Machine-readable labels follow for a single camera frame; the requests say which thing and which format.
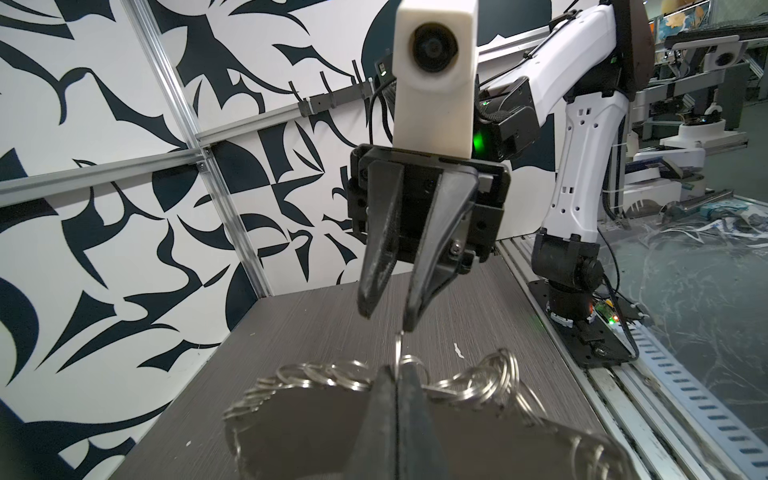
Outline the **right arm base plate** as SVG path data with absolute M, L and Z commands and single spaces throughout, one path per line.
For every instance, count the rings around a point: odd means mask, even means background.
M 587 292 L 547 280 L 529 282 L 528 287 L 578 367 L 608 368 L 636 358 L 595 309 L 594 298 Z

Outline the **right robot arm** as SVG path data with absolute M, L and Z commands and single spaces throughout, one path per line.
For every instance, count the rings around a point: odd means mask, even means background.
M 533 271 L 549 311 L 588 322 L 604 270 L 597 215 L 618 128 L 653 68 L 638 1 L 602 1 L 550 23 L 540 45 L 504 72 L 478 76 L 478 4 L 404 1 L 396 11 L 393 140 L 350 156 L 348 213 L 365 245 L 357 307 L 370 317 L 398 262 L 412 265 L 402 328 L 497 240 L 510 186 L 506 163 L 538 137 L 559 101 L 566 134 Z

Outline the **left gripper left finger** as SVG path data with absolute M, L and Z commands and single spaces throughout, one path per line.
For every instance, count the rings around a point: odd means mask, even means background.
M 381 367 L 345 465 L 344 479 L 397 478 L 397 385 L 390 366 Z

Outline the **metal key organizer plate with rings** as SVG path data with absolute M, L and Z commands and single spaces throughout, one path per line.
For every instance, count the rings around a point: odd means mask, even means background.
M 436 381 L 405 354 L 287 364 L 223 422 L 243 479 L 637 477 L 614 439 L 550 420 L 505 348 Z

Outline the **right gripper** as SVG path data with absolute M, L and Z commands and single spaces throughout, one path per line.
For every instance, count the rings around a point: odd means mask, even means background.
M 348 215 L 366 245 L 358 311 L 370 318 L 397 261 L 415 260 L 402 321 L 413 332 L 458 275 L 464 249 L 481 263 L 491 255 L 510 174 L 500 163 L 369 144 L 352 151 L 350 173 Z

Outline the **small green circuit board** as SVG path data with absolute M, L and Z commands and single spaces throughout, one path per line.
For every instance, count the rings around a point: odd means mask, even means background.
M 620 317 L 611 300 L 597 299 L 594 302 L 594 310 L 597 315 L 608 325 L 619 325 Z

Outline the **black wall hook rail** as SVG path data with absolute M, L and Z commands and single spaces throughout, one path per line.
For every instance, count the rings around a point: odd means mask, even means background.
M 362 76 L 362 69 L 358 66 L 356 60 L 352 61 L 352 67 L 353 75 L 347 75 L 349 84 L 336 90 L 331 88 L 325 71 L 321 70 L 318 75 L 323 91 L 311 96 L 302 96 L 294 82 L 289 81 L 288 86 L 291 94 L 296 99 L 299 114 L 304 118 L 309 118 L 357 100 L 371 100 L 377 86 L 377 80 L 373 77 L 364 78 Z

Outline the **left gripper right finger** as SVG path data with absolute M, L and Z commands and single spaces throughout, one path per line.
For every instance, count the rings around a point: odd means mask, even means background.
M 399 367 L 396 385 L 397 479 L 450 479 L 428 398 L 413 364 Z

